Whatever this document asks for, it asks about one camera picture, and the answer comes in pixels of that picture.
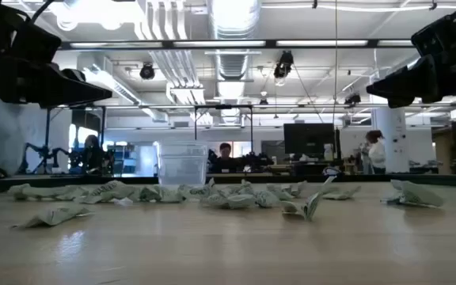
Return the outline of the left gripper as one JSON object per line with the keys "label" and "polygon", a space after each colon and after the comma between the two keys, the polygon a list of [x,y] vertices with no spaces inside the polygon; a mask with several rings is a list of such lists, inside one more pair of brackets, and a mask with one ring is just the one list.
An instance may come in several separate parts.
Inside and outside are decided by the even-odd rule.
{"label": "left gripper", "polygon": [[0,2],[0,55],[19,58],[0,58],[0,100],[49,108],[110,98],[110,90],[88,83],[80,70],[50,63],[60,44],[27,13]]}

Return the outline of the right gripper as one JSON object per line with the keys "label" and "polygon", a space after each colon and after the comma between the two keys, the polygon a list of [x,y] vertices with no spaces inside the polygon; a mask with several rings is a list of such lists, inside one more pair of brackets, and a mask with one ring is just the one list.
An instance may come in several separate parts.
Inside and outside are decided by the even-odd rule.
{"label": "right gripper", "polygon": [[420,59],[366,87],[387,100],[389,108],[409,106],[419,97],[425,104],[456,96],[456,11],[430,23],[411,37]]}

